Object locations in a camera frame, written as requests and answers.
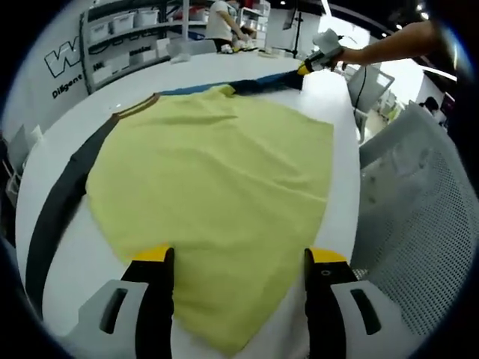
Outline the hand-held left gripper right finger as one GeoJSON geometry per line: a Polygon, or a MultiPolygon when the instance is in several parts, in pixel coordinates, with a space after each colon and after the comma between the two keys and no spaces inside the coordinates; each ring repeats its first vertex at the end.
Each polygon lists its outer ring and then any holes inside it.
{"type": "Polygon", "coordinates": [[[310,358],[405,358],[400,308],[342,255],[305,249],[305,315],[310,358]]]}

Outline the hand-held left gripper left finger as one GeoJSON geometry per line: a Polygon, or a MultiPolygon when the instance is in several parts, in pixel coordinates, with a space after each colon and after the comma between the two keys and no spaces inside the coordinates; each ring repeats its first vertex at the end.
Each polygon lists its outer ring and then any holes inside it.
{"type": "Polygon", "coordinates": [[[138,255],[79,309],[75,358],[171,358],[174,249],[138,255]]]}

